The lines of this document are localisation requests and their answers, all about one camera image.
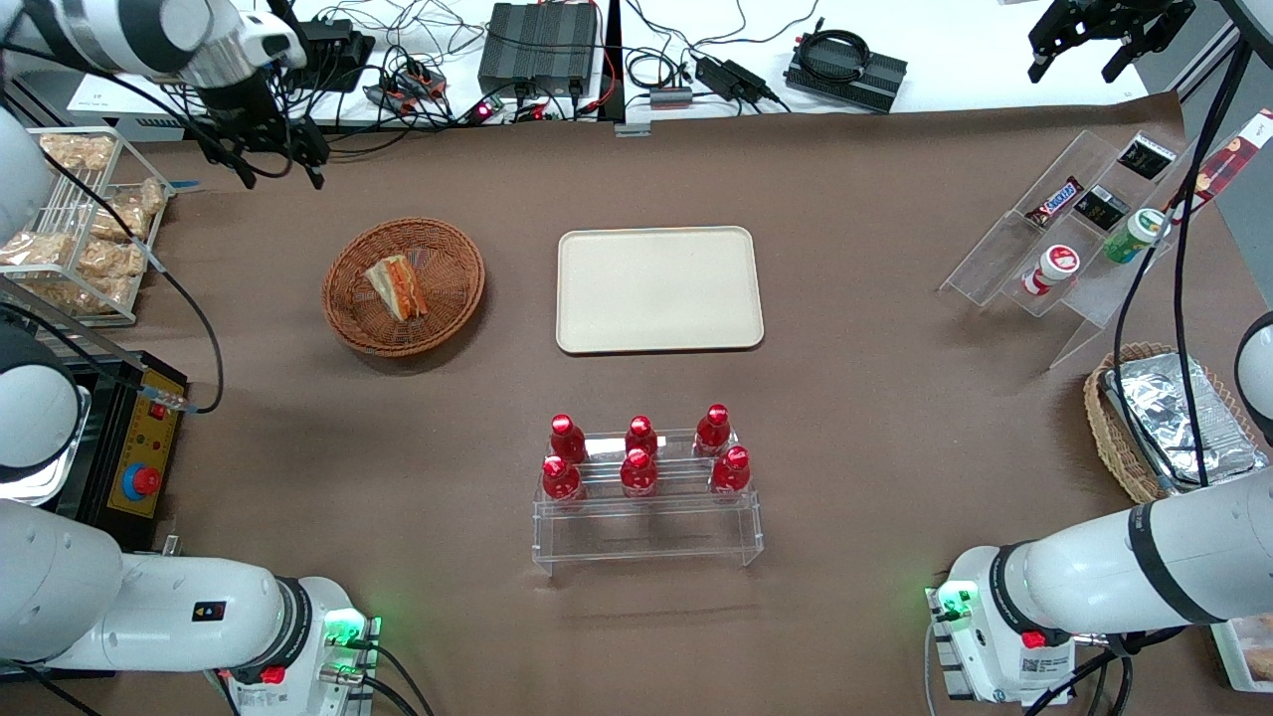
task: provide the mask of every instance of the brown tabletop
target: brown tabletop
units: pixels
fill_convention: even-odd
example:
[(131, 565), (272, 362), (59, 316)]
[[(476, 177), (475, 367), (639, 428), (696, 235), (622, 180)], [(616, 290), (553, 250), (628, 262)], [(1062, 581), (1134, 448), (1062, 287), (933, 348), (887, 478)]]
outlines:
[[(649, 139), (583, 124), (456, 131), (332, 164), (321, 192), (299, 175), (246, 191), (192, 147), (153, 149), (169, 178), (205, 180), (176, 200), (158, 254), (216, 326), (228, 383), (219, 410), (182, 428), (167, 488), (177, 531), (192, 554), (339, 581), (384, 617), (386, 646), (439, 716), (920, 713), (923, 587), (938, 572), (969, 547), (1129, 506), (1080, 390), (1111, 339), (1046, 372), (1073, 317), (978, 312), (934, 289), (1080, 129), (1122, 143), (1180, 124), (1175, 101), (1155, 97), (661, 122)], [(404, 215), (467, 232), (486, 294), (451, 344), (370, 363), (328, 331), (320, 285), (349, 240)], [(759, 348), (558, 349), (563, 233), (709, 224), (755, 238)], [(1264, 306), (1214, 209), (1193, 237), (1190, 348), (1227, 380)], [(206, 340), (167, 285), (148, 280), (139, 317), (121, 341), (211, 378)], [(1170, 343), (1170, 317), (1160, 268), (1128, 339)], [(621, 429), (638, 412), (693, 423), (713, 401), (755, 457), (766, 549), (750, 568), (606, 563), (549, 580), (531, 562), (554, 413)], [(1128, 713), (1268, 710), (1227, 689), (1202, 629), (1141, 656), (1136, 684)], [(941, 713), (1015, 712), (934, 687)], [(228, 712), (200, 675), (67, 688), (108, 716)], [(66, 712), (52, 698), (4, 687), (0, 711)]]

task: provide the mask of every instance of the yellow control panel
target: yellow control panel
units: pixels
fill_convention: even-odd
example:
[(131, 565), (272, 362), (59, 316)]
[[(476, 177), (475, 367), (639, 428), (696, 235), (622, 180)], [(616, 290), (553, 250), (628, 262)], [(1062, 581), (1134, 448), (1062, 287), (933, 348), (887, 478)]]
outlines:
[[(177, 395), (186, 394), (182, 386), (157, 371), (146, 371), (141, 383)], [(123, 450), (115, 466), (115, 482), (111, 485), (107, 507), (141, 517), (154, 517), (160, 482), (167, 476), (168, 456), (172, 454), (178, 418), (179, 413), (176, 410), (137, 396), (125, 434)]]

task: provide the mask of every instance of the green can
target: green can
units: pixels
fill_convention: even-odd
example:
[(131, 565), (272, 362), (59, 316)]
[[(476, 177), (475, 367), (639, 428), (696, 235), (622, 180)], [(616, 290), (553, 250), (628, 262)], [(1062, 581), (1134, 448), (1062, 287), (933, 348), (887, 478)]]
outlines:
[(1132, 214), (1118, 233), (1105, 240), (1105, 257), (1115, 264), (1127, 264), (1137, 251), (1152, 245), (1166, 218), (1156, 209), (1141, 209)]

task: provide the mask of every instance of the green led light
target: green led light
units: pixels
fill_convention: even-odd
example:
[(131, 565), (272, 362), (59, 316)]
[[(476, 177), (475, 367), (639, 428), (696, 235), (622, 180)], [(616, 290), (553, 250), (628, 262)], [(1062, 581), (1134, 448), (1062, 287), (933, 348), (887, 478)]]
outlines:
[(947, 612), (956, 612), (962, 617), (973, 614), (973, 605), (976, 603), (976, 584), (966, 580), (955, 580), (937, 587), (937, 599)]
[(356, 609), (336, 609), (323, 619), (323, 636), (330, 643), (345, 646), (363, 636), (367, 619)]

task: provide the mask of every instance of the white table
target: white table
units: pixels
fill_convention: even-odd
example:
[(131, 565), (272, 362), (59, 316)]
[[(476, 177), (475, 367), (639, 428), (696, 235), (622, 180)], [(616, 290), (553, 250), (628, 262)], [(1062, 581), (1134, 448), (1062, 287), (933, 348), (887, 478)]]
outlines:
[[(642, 22), (629, 4), (620, 0), (620, 22), (625, 47), (661, 50), (665, 38)], [(691, 42), (724, 34), (741, 23), (735, 0), (638, 0), (651, 22), (676, 28)], [(740, 0), (747, 17), (747, 29), (737, 37), (765, 38), (787, 23), (808, 13), (813, 0)], [(1101, 68), (1114, 55), (1115, 41), (1092, 41), (1063, 52), (1044, 75), (1031, 84), (1026, 76), (1034, 61), (1029, 32), (1048, 8), (1046, 0), (1021, 5), (999, 5), (995, 0), (819, 0), (812, 17), (769, 42), (709, 45), (709, 55), (733, 60), (765, 79), (769, 87), (796, 112), (862, 112), (816, 94), (788, 88), (783, 71), (791, 64), (796, 38), (813, 32), (820, 17), (824, 29), (847, 29), (862, 36), (873, 52), (906, 61), (894, 112), (942, 110), (987, 110), (1048, 104), (1113, 104), (1144, 97), (1144, 84), (1129, 66), (1113, 84), (1101, 78)], [(680, 57), (684, 43), (673, 37), (667, 52)], [(690, 64), (690, 73), (694, 65)], [(636, 65), (639, 79), (652, 82), (659, 64), (645, 60)], [(707, 92), (701, 83), (695, 92)], [(625, 97), (631, 101), (645, 93), (625, 78)], [(761, 99), (764, 112), (782, 107)], [(693, 117), (728, 117), (737, 104), (721, 98), (695, 98), (684, 110), (651, 111), (645, 99), (628, 107), (629, 124)], [(754, 113), (746, 106), (743, 113)]]
[[(498, 0), (448, 0), (447, 5), (462, 17), (467, 24), (485, 25), (490, 22), (491, 9), (496, 1)], [(265, 0), (258, 0), (257, 8), (253, 8), (252, 0), (234, 0), (234, 4), (239, 8), (239, 10), (269, 11)], [(330, 8), (335, 4), (336, 0), (297, 0), (294, 11), (299, 20), (306, 22), (312, 19), (318, 11), (330, 10)], [(601, 32), (603, 33), (608, 3), (602, 0), (598, 5), (601, 6)], [(349, 8), (351, 11), (349, 14), (336, 13), (334, 17), (336, 19), (351, 19), (354, 22), (354, 29), (358, 29), (364, 34), (374, 36), (376, 48), (372, 51), (368, 65), (378, 66), (383, 64), (384, 54), (390, 43), (386, 41), (384, 32), (367, 29), (367, 24), (370, 24), (372, 22), (368, 19), (368, 15), (379, 22), (381, 25), (390, 25), (402, 11), (405, 5), (400, 5), (392, 0), (362, 0), (360, 3), (346, 1), (344, 6)], [(446, 13), (440, 6), (432, 1), (418, 4), (416, 9), (412, 10), (412, 17), (419, 17), (420, 22), (426, 23), (428, 29), (433, 32), (433, 37), (430, 37), (429, 32), (425, 31), (425, 28), (419, 23), (412, 23), (410, 28), (402, 31), (401, 39), (398, 39), (397, 32), (392, 33), (393, 42), (397, 42), (412, 54), (424, 52), (438, 56), (446, 50), (451, 33), (454, 29), (453, 27), (446, 27), (447, 24), (456, 23), (454, 17)], [(460, 34), (456, 37), (454, 46), (462, 45), (465, 41), (474, 37), (474, 34), (475, 33), (468, 29), (461, 29)], [(600, 39), (601, 37), (598, 36), (593, 38), (593, 42), (600, 42)], [(440, 70), (447, 78), (447, 98), (451, 101), (451, 107), (456, 115), (467, 111), (485, 94), (477, 84), (477, 68), (481, 64), (484, 46), (485, 37), (468, 45), (461, 52), (447, 55), (442, 62)], [(603, 66), (605, 60), (602, 59), (602, 50), (598, 47), (593, 50), (592, 80), (579, 102), (580, 106), (587, 104), (598, 97), (601, 90), (601, 70)], [(135, 75), (121, 75), (121, 79), (136, 85), (139, 89), (143, 89), (150, 96), (167, 103), (169, 107), (176, 108), (176, 103), (149, 80)], [(379, 107), (373, 104), (362, 90), (364, 85), (374, 84), (378, 79), (379, 71), (376, 69), (368, 69), (364, 70), (362, 76), (358, 79), (358, 88), (354, 92), (344, 94), (344, 99), (341, 99), (339, 93), (323, 93), (311, 110), (311, 116), (314, 122), (331, 126), (337, 124), (339, 118), (339, 124), (341, 126), (367, 126), (386, 118), (387, 113), (383, 113)], [(569, 98), (563, 98), (560, 103), (565, 113), (569, 115)], [(549, 103), (549, 111), (555, 110), (555, 106), (551, 102)], [(84, 82), (80, 83), (79, 89), (71, 97), (66, 108), (71, 113), (95, 117), (131, 117), (144, 118), (151, 122), (163, 122), (168, 118), (165, 113), (145, 98), (137, 97), (122, 87), (95, 76), (84, 78)], [(508, 106), (505, 107), (504, 113), (512, 113), (512, 110), (513, 107)], [(302, 110), (297, 108), (292, 113), (293, 116), (299, 116)]]

